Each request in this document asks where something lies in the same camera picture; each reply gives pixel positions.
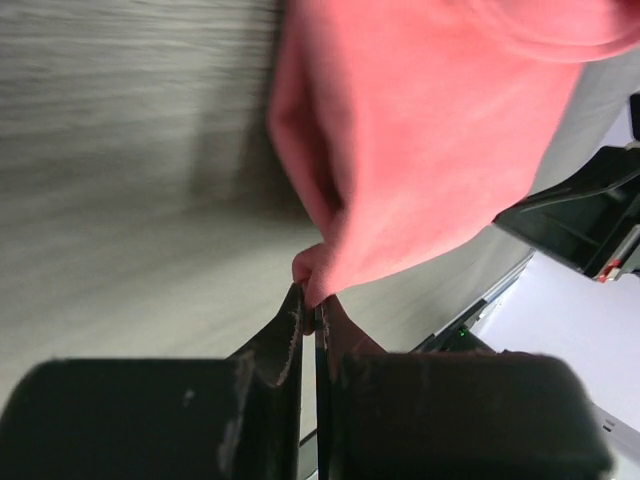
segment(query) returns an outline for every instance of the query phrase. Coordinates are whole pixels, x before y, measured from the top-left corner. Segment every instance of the pink cloth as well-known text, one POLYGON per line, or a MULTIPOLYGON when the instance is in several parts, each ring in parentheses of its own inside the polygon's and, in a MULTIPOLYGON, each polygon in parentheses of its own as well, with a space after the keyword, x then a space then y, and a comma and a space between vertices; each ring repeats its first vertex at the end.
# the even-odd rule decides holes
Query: pink cloth
POLYGON ((309 306, 522 199, 583 63, 639 39, 635 0, 289 0, 269 127, 324 239, 309 306))

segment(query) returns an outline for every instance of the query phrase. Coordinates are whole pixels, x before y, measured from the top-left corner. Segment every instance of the folded cloth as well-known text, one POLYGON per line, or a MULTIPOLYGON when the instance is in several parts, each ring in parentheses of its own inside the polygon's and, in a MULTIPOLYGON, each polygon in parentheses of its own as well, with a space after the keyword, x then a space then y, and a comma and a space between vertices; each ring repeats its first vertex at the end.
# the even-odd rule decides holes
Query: folded cloth
POLYGON ((268 122, 324 239, 308 305, 526 196, 583 63, 639 40, 635 0, 289 0, 268 122))

